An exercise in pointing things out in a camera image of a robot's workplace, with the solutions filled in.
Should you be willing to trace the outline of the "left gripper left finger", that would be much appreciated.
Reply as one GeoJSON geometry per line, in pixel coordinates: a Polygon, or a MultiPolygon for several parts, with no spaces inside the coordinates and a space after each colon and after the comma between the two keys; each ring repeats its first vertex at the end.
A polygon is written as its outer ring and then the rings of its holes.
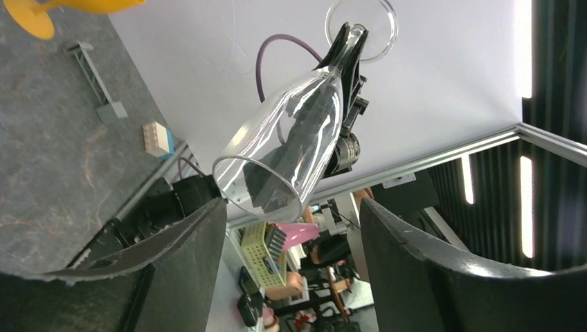
{"type": "Polygon", "coordinates": [[[1,274],[2,331],[204,331],[226,233],[213,199],[86,268],[1,274]]]}

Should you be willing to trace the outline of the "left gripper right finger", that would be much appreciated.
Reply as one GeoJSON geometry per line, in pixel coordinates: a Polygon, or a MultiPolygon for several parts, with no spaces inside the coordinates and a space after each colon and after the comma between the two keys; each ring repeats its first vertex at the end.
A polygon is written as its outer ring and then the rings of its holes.
{"type": "Polygon", "coordinates": [[[461,250],[372,199],[361,238],[380,331],[585,331],[586,267],[523,268],[461,250]]]}

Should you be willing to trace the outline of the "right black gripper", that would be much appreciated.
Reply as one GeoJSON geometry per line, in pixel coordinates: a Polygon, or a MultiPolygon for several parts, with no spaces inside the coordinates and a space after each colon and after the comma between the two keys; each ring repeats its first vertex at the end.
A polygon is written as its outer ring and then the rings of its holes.
{"type": "Polygon", "coordinates": [[[345,22],[311,75],[274,99],[276,146],[243,168],[254,208],[298,213],[322,178],[348,172],[358,160],[352,128],[368,101],[359,95],[366,78],[356,72],[368,33],[345,22]]]}

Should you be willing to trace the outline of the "clear wine glass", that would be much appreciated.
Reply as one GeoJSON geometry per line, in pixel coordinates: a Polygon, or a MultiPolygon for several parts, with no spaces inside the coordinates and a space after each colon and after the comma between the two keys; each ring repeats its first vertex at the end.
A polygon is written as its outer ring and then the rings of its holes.
{"type": "Polygon", "coordinates": [[[266,97],[213,163],[221,195],[258,219],[295,221],[322,178],[356,162],[352,128],[368,106],[360,67],[394,46],[397,14],[389,1],[337,1],[325,34],[318,65],[266,97]]]}

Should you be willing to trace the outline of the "yellow wine glass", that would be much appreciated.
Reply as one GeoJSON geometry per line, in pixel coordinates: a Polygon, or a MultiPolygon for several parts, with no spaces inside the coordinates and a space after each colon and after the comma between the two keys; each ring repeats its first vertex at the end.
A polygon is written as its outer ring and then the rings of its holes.
{"type": "Polygon", "coordinates": [[[48,14],[54,8],[66,6],[90,14],[109,15],[144,3],[142,0],[2,1],[8,14],[21,28],[33,37],[45,40],[52,39],[55,34],[53,21],[48,14]]]}

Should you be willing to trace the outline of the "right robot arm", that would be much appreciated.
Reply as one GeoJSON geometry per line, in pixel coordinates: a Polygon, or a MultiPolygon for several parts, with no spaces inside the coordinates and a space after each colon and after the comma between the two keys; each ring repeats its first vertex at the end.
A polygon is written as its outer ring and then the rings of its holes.
{"type": "Polygon", "coordinates": [[[346,172],[358,158],[352,128],[368,105],[360,96],[366,81],[360,64],[369,36],[364,25],[344,23],[316,67],[271,95],[260,93],[257,116],[239,128],[211,174],[197,172],[143,196],[124,219],[108,221],[71,268],[109,266],[99,253],[100,241],[113,237],[128,248],[214,199],[257,219],[296,220],[318,183],[346,172]]]}

